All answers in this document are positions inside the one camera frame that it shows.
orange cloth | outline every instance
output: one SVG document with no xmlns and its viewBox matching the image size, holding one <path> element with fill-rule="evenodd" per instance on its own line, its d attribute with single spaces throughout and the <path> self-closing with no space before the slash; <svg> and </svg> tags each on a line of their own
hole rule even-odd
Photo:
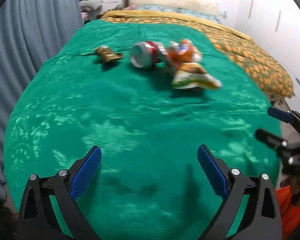
<svg viewBox="0 0 300 240">
<path fill-rule="evenodd" d="M 275 191 L 279 203 L 282 223 L 282 239 L 285 240 L 300 222 L 300 206 L 291 204 L 290 186 Z"/>
</svg>

gray curtain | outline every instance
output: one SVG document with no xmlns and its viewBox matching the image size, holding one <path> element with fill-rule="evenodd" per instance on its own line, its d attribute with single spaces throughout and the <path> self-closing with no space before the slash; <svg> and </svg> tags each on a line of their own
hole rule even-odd
<svg viewBox="0 0 300 240">
<path fill-rule="evenodd" d="M 0 199 L 3 140 L 10 113 L 42 63 L 83 25 L 79 0 L 6 0 L 0 8 Z"/>
</svg>

gold crumpled can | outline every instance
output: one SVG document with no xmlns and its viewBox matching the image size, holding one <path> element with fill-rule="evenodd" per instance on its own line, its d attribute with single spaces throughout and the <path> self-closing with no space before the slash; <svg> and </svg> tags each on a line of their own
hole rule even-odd
<svg viewBox="0 0 300 240">
<path fill-rule="evenodd" d="M 112 49 L 110 49 L 106 45 L 102 45 L 96 48 L 95 53 L 102 59 L 103 62 L 109 63 L 121 59 L 123 57 L 122 53 L 114 53 Z"/>
</svg>

pillow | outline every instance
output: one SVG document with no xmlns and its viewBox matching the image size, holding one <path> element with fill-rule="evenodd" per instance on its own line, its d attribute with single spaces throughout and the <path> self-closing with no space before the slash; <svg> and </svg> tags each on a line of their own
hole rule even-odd
<svg viewBox="0 0 300 240">
<path fill-rule="evenodd" d="M 182 13 L 182 14 L 191 15 L 191 16 L 195 16 L 198 18 L 210 20 L 215 23 L 220 23 L 220 21 L 216 18 L 215 15 L 198 12 L 195 10 L 184 9 L 184 8 L 180 8 L 180 7 L 175 8 L 175 9 L 170 9 L 168 7 L 165 7 L 165 6 L 162 6 L 159 4 L 147 4 L 147 5 L 140 5 L 140 6 L 130 5 L 127 8 L 125 8 L 124 10 L 151 10 L 151 11 L 160 11 L 160 12 L 177 12 L 177 13 Z"/>
<path fill-rule="evenodd" d="M 143 6 L 149 4 L 161 5 L 173 10 L 181 7 L 184 9 L 195 10 L 215 16 L 219 11 L 218 4 L 202 0 L 129 0 L 128 5 Z"/>
<path fill-rule="evenodd" d="M 186 14 L 186 15 L 195 16 L 197 18 L 202 18 L 202 19 L 210 20 L 210 21 L 213 21 L 215 23 L 221 24 L 220 20 L 217 19 L 217 17 L 215 15 L 212 15 L 212 14 L 199 12 L 199 11 L 195 11 L 195 10 L 184 9 L 184 8 L 180 8 L 180 7 L 177 8 L 176 12 Z"/>
</svg>

metal screw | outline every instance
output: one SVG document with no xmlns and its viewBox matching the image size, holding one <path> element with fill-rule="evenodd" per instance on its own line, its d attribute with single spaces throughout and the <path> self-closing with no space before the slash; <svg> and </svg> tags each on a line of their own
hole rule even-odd
<svg viewBox="0 0 300 240">
<path fill-rule="evenodd" d="M 239 175 L 239 174 L 240 174 L 240 171 L 239 171 L 238 169 L 232 169 L 232 170 L 231 170 L 231 173 L 232 173 L 233 175 Z"/>
<path fill-rule="evenodd" d="M 61 171 L 59 171 L 58 174 L 59 174 L 59 176 L 63 177 L 67 174 L 67 171 L 66 170 L 61 170 Z"/>
<path fill-rule="evenodd" d="M 35 175 L 35 174 L 32 174 L 32 175 L 30 175 L 30 177 L 29 177 L 30 180 L 35 180 L 36 178 L 37 178 L 37 175 Z"/>
<path fill-rule="evenodd" d="M 262 177 L 263 177 L 263 179 L 265 179 L 265 180 L 267 180 L 267 179 L 269 179 L 269 176 L 267 175 L 267 174 L 262 174 Z"/>
<path fill-rule="evenodd" d="M 293 162 L 294 162 L 294 158 L 291 156 L 288 160 L 288 163 L 291 165 L 291 164 L 293 164 Z"/>
</svg>

